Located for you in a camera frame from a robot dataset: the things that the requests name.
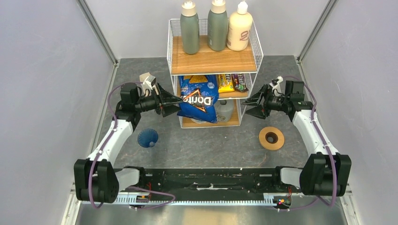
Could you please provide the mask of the wooden ring dripper stand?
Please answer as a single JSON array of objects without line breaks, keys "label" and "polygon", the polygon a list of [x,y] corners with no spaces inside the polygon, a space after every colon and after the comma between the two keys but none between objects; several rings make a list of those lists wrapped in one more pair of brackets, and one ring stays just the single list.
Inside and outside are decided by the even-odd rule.
[{"label": "wooden ring dripper stand", "polygon": [[259,142],[263,148],[275,151],[283,147],[285,137],[279,129],[265,127],[259,133]]}]

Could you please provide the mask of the blue plastic coffee dripper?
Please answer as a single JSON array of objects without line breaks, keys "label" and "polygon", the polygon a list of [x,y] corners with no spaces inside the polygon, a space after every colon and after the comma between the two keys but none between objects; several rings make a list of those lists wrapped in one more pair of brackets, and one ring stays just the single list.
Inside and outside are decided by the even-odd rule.
[{"label": "blue plastic coffee dripper", "polygon": [[146,128],[138,134],[137,142],[143,148],[154,147],[157,143],[159,135],[156,130]]}]

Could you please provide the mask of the cream paper coffee filters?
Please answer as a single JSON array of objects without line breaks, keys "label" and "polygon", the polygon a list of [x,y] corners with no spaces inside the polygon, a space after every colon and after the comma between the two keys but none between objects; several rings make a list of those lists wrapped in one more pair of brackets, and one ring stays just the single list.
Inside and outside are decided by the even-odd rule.
[{"label": "cream paper coffee filters", "polygon": [[157,88],[156,84],[153,86],[153,89],[152,89],[152,90],[143,91],[143,93],[144,93],[144,95],[145,95],[146,97],[147,97],[147,96],[151,96],[151,95],[152,95],[152,91],[155,91],[155,95],[158,95],[158,94],[159,94],[158,88]]}]

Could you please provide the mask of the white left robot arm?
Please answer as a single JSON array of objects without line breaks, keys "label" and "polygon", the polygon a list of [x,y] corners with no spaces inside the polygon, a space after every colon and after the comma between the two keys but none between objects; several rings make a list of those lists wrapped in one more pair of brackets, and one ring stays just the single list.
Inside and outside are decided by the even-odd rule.
[{"label": "white left robot arm", "polygon": [[113,119],[105,137],[87,158],[78,159],[73,167],[77,199],[89,202],[96,209],[104,203],[114,203],[119,192],[130,187],[138,192],[146,188],[148,181],[143,167],[115,169],[115,160],[135,131],[141,113],[155,111],[167,117],[178,112],[178,104],[183,101],[159,83],[154,85],[149,96],[144,95],[136,82],[124,83],[118,89],[121,100],[116,109],[109,107]]}]

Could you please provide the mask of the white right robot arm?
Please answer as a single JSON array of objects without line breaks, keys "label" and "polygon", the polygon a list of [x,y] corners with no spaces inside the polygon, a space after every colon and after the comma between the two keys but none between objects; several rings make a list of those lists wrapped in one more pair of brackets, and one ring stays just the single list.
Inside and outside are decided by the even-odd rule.
[{"label": "white right robot arm", "polygon": [[346,192],[352,161],[348,155],[340,154],[327,138],[318,122],[316,102],[306,101],[303,81],[287,80],[285,92],[278,90],[273,80],[247,100],[250,106],[247,115],[266,119],[272,111],[285,113],[299,131],[309,158],[303,168],[278,166],[271,186],[282,192],[293,185],[305,195],[341,197]]}]

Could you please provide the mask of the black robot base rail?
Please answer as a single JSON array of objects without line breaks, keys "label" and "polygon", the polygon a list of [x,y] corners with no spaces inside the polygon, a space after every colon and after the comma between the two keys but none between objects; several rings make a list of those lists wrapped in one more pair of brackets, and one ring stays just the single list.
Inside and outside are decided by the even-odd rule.
[{"label": "black robot base rail", "polygon": [[283,184],[274,168],[156,168],[146,169],[138,185],[146,191],[126,189],[116,204],[130,206],[277,206],[299,194],[298,187]]}]

